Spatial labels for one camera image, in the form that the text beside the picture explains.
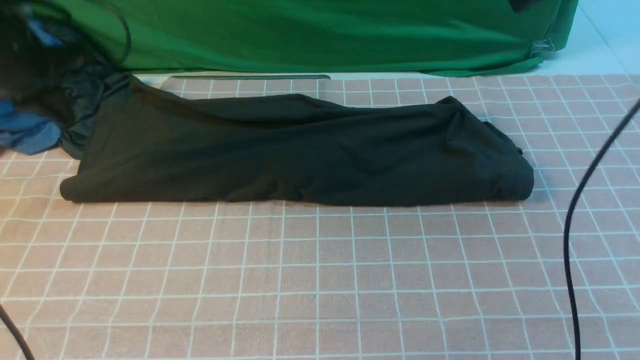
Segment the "black and gray robot arm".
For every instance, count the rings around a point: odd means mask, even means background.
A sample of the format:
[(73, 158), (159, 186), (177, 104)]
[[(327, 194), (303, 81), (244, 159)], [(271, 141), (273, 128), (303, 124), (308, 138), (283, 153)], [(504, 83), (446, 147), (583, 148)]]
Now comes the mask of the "black and gray robot arm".
[(101, 50), (55, 3), (1, 2), (1, 98), (20, 112), (51, 118), (63, 128), (94, 118), (97, 92), (78, 94), (72, 79), (98, 63)]

